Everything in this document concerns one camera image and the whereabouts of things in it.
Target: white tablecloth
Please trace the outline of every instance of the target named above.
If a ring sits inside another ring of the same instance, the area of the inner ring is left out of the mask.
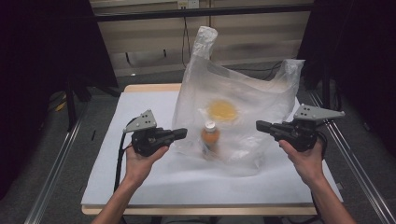
[[[103,205],[113,193],[118,149],[122,129],[147,109],[153,111],[158,126],[171,129],[178,91],[129,92],[120,97],[99,155],[92,168],[81,204]],[[125,146],[130,135],[125,139]],[[210,205],[312,203],[310,190],[297,175],[285,152],[274,141],[267,150],[259,174],[229,176],[213,162],[184,156],[172,147],[157,161],[130,204],[134,205]],[[324,174],[337,196],[326,162]]]

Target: wooden table edge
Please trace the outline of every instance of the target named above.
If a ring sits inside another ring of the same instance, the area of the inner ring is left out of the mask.
[[[168,84],[138,84],[128,85],[125,87],[124,92],[136,91],[180,91],[181,83],[168,83]]]
[[[82,213],[85,215],[97,215],[103,206],[82,205]],[[312,204],[293,205],[262,205],[262,206],[238,206],[224,207],[128,207],[124,215],[146,216],[311,216],[317,212]]]

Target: hand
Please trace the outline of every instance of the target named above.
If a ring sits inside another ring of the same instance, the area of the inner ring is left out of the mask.
[[[129,145],[126,149],[126,174],[123,181],[134,183],[140,187],[148,177],[152,164],[159,160],[168,149],[169,147],[160,147],[151,156],[144,157],[135,153],[134,148]]]
[[[285,140],[280,140],[279,145],[288,154],[288,158],[293,162],[297,173],[308,187],[311,188],[316,182],[325,178],[322,170],[321,141],[318,140],[312,149],[305,152],[298,152]]]

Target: forearm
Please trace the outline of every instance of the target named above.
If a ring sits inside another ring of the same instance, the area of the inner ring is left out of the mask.
[[[128,202],[137,190],[138,185],[132,181],[123,180],[111,196],[105,208],[92,223],[119,223]]]
[[[335,195],[325,177],[310,184],[310,188],[326,224],[356,223]]]

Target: person's right hand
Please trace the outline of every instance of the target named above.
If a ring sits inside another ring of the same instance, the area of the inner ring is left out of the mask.
[[[280,140],[279,145],[288,154],[293,162],[297,173],[308,187],[322,180],[324,177],[322,170],[322,143],[318,140],[312,149],[305,152],[297,151],[289,142]]]

